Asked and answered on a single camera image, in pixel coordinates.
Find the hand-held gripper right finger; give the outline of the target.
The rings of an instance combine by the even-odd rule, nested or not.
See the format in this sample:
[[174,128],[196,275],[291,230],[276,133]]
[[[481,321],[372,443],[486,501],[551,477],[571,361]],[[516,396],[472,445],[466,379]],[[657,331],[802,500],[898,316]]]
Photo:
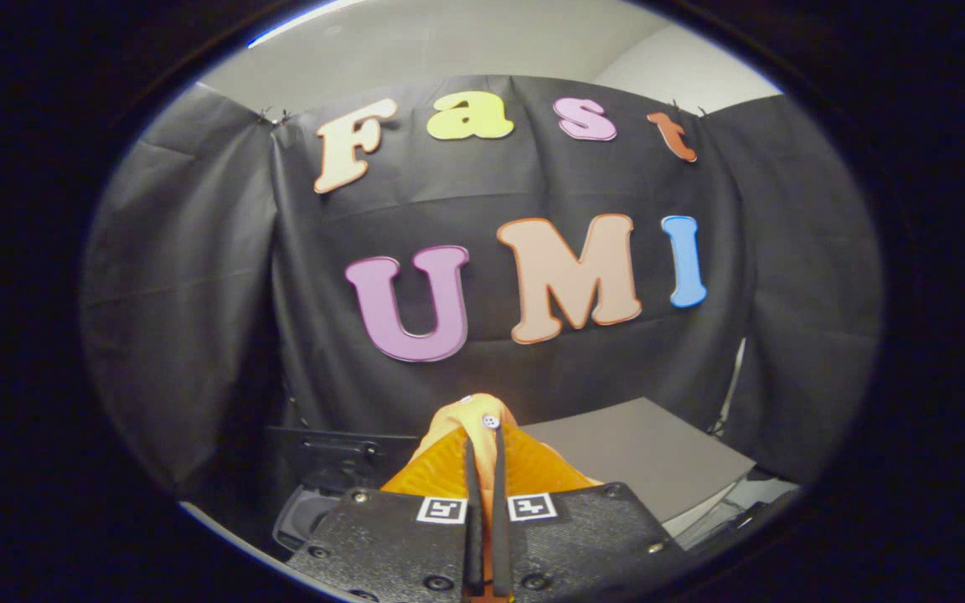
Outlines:
[[520,429],[502,427],[495,441],[498,598],[628,602],[685,569],[685,550],[627,484],[591,485]]

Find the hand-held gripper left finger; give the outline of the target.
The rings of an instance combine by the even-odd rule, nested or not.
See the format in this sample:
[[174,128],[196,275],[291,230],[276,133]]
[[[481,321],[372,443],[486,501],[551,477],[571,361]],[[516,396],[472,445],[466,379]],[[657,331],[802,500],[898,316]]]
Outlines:
[[292,569],[337,596],[467,602],[485,591],[485,507],[466,431],[418,456],[412,436],[288,430]]

